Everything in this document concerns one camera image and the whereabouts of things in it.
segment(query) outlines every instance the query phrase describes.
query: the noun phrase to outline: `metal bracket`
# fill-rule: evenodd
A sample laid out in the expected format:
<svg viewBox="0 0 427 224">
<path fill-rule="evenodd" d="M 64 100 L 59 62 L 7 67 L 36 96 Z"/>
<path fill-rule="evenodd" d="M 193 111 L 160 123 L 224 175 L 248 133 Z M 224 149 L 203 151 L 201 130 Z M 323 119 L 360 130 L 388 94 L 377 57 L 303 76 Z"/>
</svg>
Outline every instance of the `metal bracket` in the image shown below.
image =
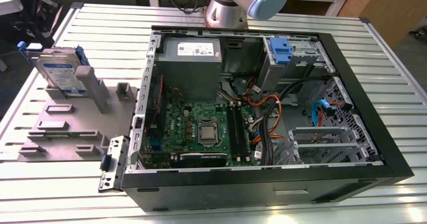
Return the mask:
<svg viewBox="0 0 427 224">
<path fill-rule="evenodd" d="M 117 136 L 111 139 L 108 152 L 100 161 L 100 181 L 97 192 L 123 192 L 120 189 L 121 179 L 125 170 L 129 137 Z"/>
</svg>

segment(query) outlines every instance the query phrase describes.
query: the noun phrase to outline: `robotic arm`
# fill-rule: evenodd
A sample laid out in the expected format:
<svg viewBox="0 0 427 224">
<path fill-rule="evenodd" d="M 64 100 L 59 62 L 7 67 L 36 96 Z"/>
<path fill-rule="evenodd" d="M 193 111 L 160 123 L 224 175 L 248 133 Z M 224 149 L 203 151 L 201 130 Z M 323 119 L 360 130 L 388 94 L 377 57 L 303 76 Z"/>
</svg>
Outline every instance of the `robotic arm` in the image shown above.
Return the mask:
<svg viewBox="0 0 427 224">
<path fill-rule="evenodd" d="M 280 11 L 287 0 L 211 0 L 205 23 L 215 28 L 247 28 L 247 15 L 267 20 Z"/>
</svg>

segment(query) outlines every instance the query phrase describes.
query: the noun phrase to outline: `power cable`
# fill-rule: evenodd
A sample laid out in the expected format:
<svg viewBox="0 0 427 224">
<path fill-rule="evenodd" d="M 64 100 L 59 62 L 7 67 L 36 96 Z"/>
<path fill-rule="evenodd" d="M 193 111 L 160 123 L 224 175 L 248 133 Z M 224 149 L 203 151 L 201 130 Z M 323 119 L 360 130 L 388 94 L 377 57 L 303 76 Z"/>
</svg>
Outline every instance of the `power cable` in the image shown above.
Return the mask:
<svg viewBox="0 0 427 224">
<path fill-rule="evenodd" d="M 191 11 L 187 11 L 185 8 L 180 8 L 179 5 L 176 4 L 175 0 L 169 0 L 172 3 L 173 7 L 179 9 L 184 14 L 189 15 L 193 14 L 197 11 L 197 6 L 199 6 L 199 0 L 195 1 L 195 5 Z"/>
</svg>

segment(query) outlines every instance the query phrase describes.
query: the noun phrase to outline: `floor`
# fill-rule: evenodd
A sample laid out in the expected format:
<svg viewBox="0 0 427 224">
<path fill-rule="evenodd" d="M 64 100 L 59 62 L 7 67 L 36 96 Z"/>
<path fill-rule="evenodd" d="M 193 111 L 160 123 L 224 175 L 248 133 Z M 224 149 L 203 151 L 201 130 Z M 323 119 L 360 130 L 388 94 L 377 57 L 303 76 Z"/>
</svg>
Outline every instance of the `floor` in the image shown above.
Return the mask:
<svg viewBox="0 0 427 224">
<path fill-rule="evenodd" d="M 421 88 L 427 90 L 427 37 L 416 39 L 409 33 L 393 52 Z"/>
</svg>

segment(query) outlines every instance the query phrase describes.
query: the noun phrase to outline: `blue hard drive label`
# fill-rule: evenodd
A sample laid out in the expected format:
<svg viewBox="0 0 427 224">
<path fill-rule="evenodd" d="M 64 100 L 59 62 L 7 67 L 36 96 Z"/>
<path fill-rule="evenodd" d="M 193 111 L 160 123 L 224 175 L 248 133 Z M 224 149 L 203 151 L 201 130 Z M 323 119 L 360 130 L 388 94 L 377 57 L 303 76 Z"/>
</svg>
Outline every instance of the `blue hard drive label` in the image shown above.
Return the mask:
<svg viewBox="0 0 427 224">
<path fill-rule="evenodd" d="M 43 68 L 57 88 L 69 96 L 80 96 L 87 91 L 83 83 L 75 77 L 73 65 L 44 63 Z"/>
</svg>

